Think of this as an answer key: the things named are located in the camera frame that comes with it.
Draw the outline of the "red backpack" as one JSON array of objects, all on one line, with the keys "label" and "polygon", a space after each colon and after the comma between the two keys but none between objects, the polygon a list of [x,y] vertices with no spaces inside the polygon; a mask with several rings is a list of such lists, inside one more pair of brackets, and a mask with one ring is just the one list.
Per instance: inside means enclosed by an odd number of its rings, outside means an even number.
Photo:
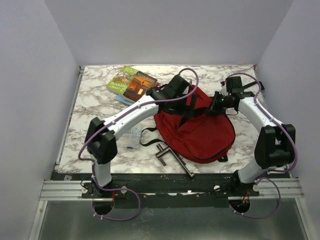
[{"label": "red backpack", "polygon": [[163,142],[195,163],[225,162],[235,142],[235,128],[226,110],[211,112],[212,97],[194,85],[191,87],[195,88],[192,95],[197,95],[193,118],[187,118],[185,112],[158,112],[154,116],[155,127],[149,127],[148,131],[158,131],[162,138],[153,139],[144,146]]}]

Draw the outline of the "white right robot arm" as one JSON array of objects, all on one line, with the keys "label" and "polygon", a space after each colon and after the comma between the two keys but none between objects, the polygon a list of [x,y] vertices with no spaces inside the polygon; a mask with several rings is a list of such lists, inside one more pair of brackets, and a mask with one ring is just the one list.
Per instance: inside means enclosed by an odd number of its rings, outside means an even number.
[{"label": "white right robot arm", "polygon": [[247,192],[262,174],[282,173],[282,167],[291,165],[294,168],[298,161],[295,127],[284,124],[269,113],[258,100],[258,93],[246,91],[242,75],[240,72],[227,77],[221,91],[215,92],[209,106],[214,114],[235,109],[245,115],[259,133],[253,159],[232,175],[230,191],[236,196]]}]

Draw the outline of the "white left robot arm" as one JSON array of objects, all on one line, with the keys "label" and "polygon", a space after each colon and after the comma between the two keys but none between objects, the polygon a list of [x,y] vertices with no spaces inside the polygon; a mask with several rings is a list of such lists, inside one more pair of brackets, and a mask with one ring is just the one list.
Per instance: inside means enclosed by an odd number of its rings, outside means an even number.
[{"label": "white left robot arm", "polygon": [[164,87],[150,88],[145,95],[123,111],[104,120],[90,121],[83,149],[93,157],[93,191],[101,198],[111,191],[111,160],[118,154],[117,141],[144,119],[156,115],[166,103],[181,101],[195,91],[192,82],[175,75]]}]

